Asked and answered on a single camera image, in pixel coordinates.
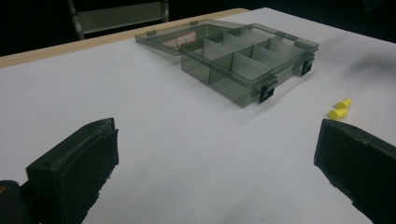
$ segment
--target plastic organizer box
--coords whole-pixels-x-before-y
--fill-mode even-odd
[[[181,69],[241,107],[274,94],[290,77],[310,71],[318,44],[257,23],[195,21],[135,37],[173,55]]]

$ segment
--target open transparent lid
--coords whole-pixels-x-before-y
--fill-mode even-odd
[[[187,24],[167,29],[152,30],[142,35],[136,35],[135,40],[137,43],[147,45],[169,54],[179,55],[179,47],[182,44],[242,26],[244,26],[244,24],[228,21],[191,21]]]

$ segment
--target transparent plastic box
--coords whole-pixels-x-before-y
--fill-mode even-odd
[[[241,107],[263,102],[290,77],[305,75],[318,50],[317,43],[261,24],[222,21],[137,35],[136,42],[181,54],[184,72]]]

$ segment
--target white tabletop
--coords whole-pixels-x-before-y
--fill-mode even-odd
[[[244,109],[134,39],[0,70],[0,179],[83,125],[113,117],[120,165],[83,223],[364,224],[314,166],[321,120],[396,145],[396,45],[263,8],[222,18],[319,43],[312,71]]]

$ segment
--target table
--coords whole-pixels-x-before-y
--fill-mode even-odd
[[[0,70],[0,178],[22,184],[40,155],[113,117],[120,165],[86,224],[371,223],[313,159],[321,120],[347,97],[343,122],[396,145],[396,45],[270,8],[220,19],[319,43],[312,71],[241,109],[132,35],[2,58],[46,59]]]

